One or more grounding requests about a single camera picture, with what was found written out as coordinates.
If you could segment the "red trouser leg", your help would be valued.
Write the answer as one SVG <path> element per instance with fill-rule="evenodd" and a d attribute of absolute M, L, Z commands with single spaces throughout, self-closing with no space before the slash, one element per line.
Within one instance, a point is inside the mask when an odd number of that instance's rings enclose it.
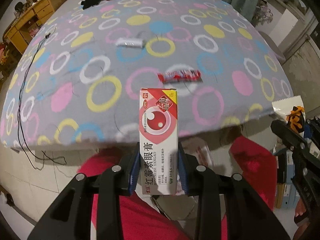
<path fill-rule="evenodd" d="M 124 152 L 116 147 L 100 150 L 78 169 L 86 176 L 102 174 L 117 165 Z M 172 221 L 157 212 L 134 193 L 120 197 L 120 214 L 124 239 L 188 239 Z"/>
<path fill-rule="evenodd" d="M 267 149 L 244 136 L 231 145 L 230 152 L 242 169 L 224 181 L 226 214 L 221 221 L 222 239 L 271 239 L 267 227 L 280 227 L 272 214 L 277 187 L 277 162 Z"/>

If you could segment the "red trouser right leg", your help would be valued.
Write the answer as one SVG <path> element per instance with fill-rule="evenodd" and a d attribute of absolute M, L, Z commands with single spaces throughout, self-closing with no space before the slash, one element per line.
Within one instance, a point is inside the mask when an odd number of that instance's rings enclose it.
<path fill-rule="evenodd" d="M 267 149 L 244 136 L 231 145 L 230 152 L 242 169 L 224 181 L 226 214 L 221 221 L 222 239 L 271 239 L 267 227 L 280 227 L 272 214 L 277 187 L 277 162 Z"/>

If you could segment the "white crumpled wrapper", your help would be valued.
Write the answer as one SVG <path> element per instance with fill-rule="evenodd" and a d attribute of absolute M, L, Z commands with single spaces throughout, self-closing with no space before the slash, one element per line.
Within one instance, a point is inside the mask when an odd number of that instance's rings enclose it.
<path fill-rule="evenodd" d="M 144 48 L 145 41 L 142 38 L 121 37 L 115 42 L 117 47 Z"/>

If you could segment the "red candy bar wrapper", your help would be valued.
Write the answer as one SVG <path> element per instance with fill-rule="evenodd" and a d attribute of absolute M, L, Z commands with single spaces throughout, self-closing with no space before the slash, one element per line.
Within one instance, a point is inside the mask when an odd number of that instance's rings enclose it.
<path fill-rule="evenodd" d="M 185 82 L 185 81 L 197 82 L 201 80 L 200 71 L 192 70 L 192 69 L 173 70 L 165 73 L 158 73 L 157 76 L 162 83 Z"/>

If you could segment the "white orange snack packet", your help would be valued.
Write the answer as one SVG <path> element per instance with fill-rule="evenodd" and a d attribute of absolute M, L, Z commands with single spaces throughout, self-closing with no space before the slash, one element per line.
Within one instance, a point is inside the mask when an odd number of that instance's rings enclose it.
<path fill-rule="evenodd" d="M 294 132 L 304 135 L 305 108 L 300 95 L 272 102 L 276 116 Z"/>

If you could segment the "black white plush toy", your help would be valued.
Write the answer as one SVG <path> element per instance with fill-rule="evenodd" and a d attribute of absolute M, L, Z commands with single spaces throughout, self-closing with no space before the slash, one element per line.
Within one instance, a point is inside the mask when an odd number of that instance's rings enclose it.
<path fill-rule="evenodd" d="M 96 6 L 100 3 L 101 0 L 83 0 L 80 2 L 80 5 L 82 6 L 82 9 L 88 9 L 90 7 Z"/>

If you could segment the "grey circle-patterned bed sheet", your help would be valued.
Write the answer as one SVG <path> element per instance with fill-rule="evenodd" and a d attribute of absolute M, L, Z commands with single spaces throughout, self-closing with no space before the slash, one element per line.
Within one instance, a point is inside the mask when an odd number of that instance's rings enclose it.
<path fill-rule="evenodd" d="M 12 76 L 1 116 L 9 148 L 136 142 L 139 92 L 174 88 L 178 132 L 189 136 L 272 113 L 292 96 L 272 49 L 222 0 L 68 0 L 42 26 Z M 144 48 L 117 47 L 142 38 Z M 199 82 L 157 74 L 193 69 Z"/>

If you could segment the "red trouser left leg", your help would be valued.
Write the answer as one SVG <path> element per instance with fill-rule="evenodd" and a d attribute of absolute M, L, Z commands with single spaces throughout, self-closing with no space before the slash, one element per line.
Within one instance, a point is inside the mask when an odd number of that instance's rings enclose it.
<path fill-rule="evenodd" d="M 124 152 L 116 147 L 100 150 L 78 169 L 86 176 L 102 174 L 117 165 Z M 172 221 L 157 212 L 134 193 L 120 197 L 120 214 L 124 239 L 188 239 Z"/>

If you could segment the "red white ointment box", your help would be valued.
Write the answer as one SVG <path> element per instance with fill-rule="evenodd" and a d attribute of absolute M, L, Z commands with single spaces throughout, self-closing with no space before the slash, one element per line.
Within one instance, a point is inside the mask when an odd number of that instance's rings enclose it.
<path fill-rule="evenodd" d="M 142 88 L 139 95 L 142 193 L 173 195 L 177 190 L 178 111 L 175 89 Z"/>

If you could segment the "wooden desk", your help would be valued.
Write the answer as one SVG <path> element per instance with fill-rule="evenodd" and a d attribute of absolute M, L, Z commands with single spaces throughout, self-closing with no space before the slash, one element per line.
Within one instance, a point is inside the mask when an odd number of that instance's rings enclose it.
<path fill-rule="evenodd" d="M 43 25 L 67 0 L 39 0 L 29 7 L 17 20 L 14 20 L 3 34 L 3 41 L 12 45 L 23 54 L 31 42 L 31 27 Z"/>

